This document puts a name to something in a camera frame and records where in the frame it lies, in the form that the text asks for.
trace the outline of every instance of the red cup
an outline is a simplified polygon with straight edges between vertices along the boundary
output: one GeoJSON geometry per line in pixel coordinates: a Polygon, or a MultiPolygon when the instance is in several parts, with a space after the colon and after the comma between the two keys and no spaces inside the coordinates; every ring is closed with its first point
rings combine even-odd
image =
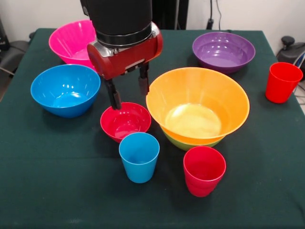
{"type": "Polygon", "coordinates": [[[209,195],[223,178],[226,169],[224,157],[208,146],[196,146],[183,159],[185,182],[196,197],[209,195]]]}
{"type": "Polygon", "coordinates": [[[293,64],[272,64],[265,93],[267,99],[277,104],[286,102],[302,78],[302,71],[293,64]]]}

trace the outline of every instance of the bowl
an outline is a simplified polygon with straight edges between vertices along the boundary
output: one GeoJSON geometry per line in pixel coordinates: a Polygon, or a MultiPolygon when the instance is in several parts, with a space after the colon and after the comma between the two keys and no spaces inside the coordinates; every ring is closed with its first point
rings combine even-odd
{"type": "Polygon", "coordinates": [[[250,103],[230,77],[205,68],[171,70],[150,85],[147,108],[171,138],[190,145],[209,145],[246,121],[250,103]]]}
{"type": "Polygon", "coordinates": [[[188,151],[189,149],[191,148],[194,148],[196,146],[209,146],[209,147],[213,147],[215,146],[216,144],[218,144],[221,140],[218,140],[216,142],[212,142],[212,143],[209,143],[209,144],[206,144],[206,145],[191,145],[191,144],[188,144],[188,143],[184,143],[184,142],[179,142],[175,139],[173,139],[171,136],[169,136],[165,131],[163,131],[165,136],[167,137],[167,139],[174,145],[176,146],[177,148],[181,149],[181,150],[184,150],[184,151],[188,151]]]}
{"type": "Polygon", "coordinates": [[[195,39],[193,53],[202,67],[228,74],[248,64],[255,56],[255,48],[236,34],[209,32],[195,39]]]}
{"type": "Polygon", "coordinates": [[[64,64],[39,74],[30,87],[30,93],[47,111],[73,118],[89,109],[100,86],[100,77],[93,69],[78,64],[64,64]]]}
{"type": "Polygon", "coordinates": [[[120,110],[108,107],[101,115],[100,123],[103,131],[119,143],[129,134],[148,131],[152,118],[143,106],[124,102],[120,110]]]}
{"type": "Polygon", "coordinates": [[[88,57],[87,44],[95,39],[91,20],[75,21],[56,29],[49,38],[49,46],[65,63],[94,69],[88,57]]]}

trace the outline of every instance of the yellow bowl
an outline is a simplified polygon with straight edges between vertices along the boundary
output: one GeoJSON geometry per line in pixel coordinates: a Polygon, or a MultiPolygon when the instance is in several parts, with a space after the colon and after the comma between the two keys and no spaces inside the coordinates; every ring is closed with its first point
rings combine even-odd
{"type": "Polygon", "coordinates": [[[147,108],[164,132],[189,145],[209,145],[237,130],[250,103],[242,87],[214,70],[171,70],[150,85],[147,108]]]}

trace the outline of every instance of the table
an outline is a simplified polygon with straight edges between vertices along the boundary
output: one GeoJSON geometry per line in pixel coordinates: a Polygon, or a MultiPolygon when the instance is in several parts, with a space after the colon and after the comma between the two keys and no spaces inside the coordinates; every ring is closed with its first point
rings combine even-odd
{"type": "MultiPolygon", "coordinates": [[[[266,100],[269,66],[276,62],[261,31],[232,31],[256,48],[256,57],[231,74],[247,92],[250,115],[215,148],[227,171],[206,198],[185,185],[184,152],[153,121],[161,150],[145,184],[132,183],[118,144],[100,128],[110,105],[104,85],[83,116],[64,119],[30,95],[34,78],[63,64],[48,47],[54,29],[38,29],[0,103],[0,226],[28,228],[292,228],[305,225],[305,117],[294,96],[266,100]]],[[[164,49],[151,61],[150,82],[179,67],[197,66],[193,40],[207,31],[162,31],[164,49]]],[[[123,101],[145,105],[138,72],[114,81],[123,101]]]]}

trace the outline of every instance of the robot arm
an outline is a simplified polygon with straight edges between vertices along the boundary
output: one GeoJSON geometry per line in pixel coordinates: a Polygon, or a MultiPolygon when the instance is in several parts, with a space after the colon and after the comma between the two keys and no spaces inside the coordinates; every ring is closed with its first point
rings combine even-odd
{"type": "Polygon", "coordinates": [[[160,30],[152,22],[152,0],[81,0],[96,31],[88,55],[104,79],[113,109],[121,108],[112,79],[140,68],[141,93],[149,90],[149,61],[162,50],[160,30]]]}

